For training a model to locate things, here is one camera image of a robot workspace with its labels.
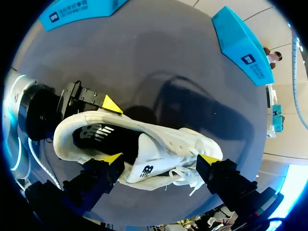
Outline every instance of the shoelace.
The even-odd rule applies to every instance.
[[[195,156],[199,154],[199,152],[194,148],[188,149]],[[189,184],[191,188],[194,187],[193,191],[189,194],[189,196],[193,195],[193,193],[196,190],[200,189],[200,187],[204,184],[203,179],[196,170],[196,164],[197,161],[195,161],[195,163],[189,167],[177,166],[169,171],[170,177],[173,177],[173,173],[176,173],[180,176],[180,179],[174,181],[173,184],[178,186]]]

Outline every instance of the shoe tongue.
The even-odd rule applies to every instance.
[[[138,157],[135,163],[144,163],[159,157],[161,146],[152,137],[143,133],[139,136]]]

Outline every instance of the blue box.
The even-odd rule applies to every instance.
[[[257,86],[274,82],[263,46],[249,27],[227,6],[212,18],[220,50]]]
[[[273,126],[275,132],[282,132],[283,120],[282,120],[282,106],[281,104],[273,105]]]
[[[47,31],[74,21],[112,15],[128,0],[56,0],[39,17]]]

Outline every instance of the person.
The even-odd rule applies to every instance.
[[[274,53],[270,52],[270,49],[267,47],[263,48],[266,54],[266,57],[268,59],[269,65],[271,69],[274,69],[276,67],[276,61],[282,60],[282,54],[279,51],[275,51]]]

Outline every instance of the cable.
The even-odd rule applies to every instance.
[[[297,114],[299,116],[300,121],[303,123],[303,125],[308,130],[308,124],[305,122],[297,101],[297,87],[296,87],[296,44],[297,44],[297,34],[294,30],[292,30],[292,84],[293,84],[293,96],[294,96],[294,103],[295,108],[297,111]]]
[[[41,163],[41,161],[39,160],[39,158],[37,157],[37,155],[35,154],[34,152],[34,149],[33,149],[33,146],[32,146],[32,140],[30,138],[28,138],[28,143],[29,143],[29,148],[30,148],[30,151],[34,157],[34,159],[36,160],[36,162],[38,163],[39,166],[41,166],[41,168],[50,176],[50,178],[53,180],[53,182],[56,184],[56,186],[61,190],[61,186],[58,182],[58,180],[56,179],[56,177],[51,173],[49,172],[46,167]]]
[[[22,186],[21,183],[19,183],[19,181],[18,181],[17,179],[15,179],[15,181],[16,181],[16,183],[19,185],[19,187],[20,187],[23,191],[26,190],[26,188],[25,188],[24,186]]]

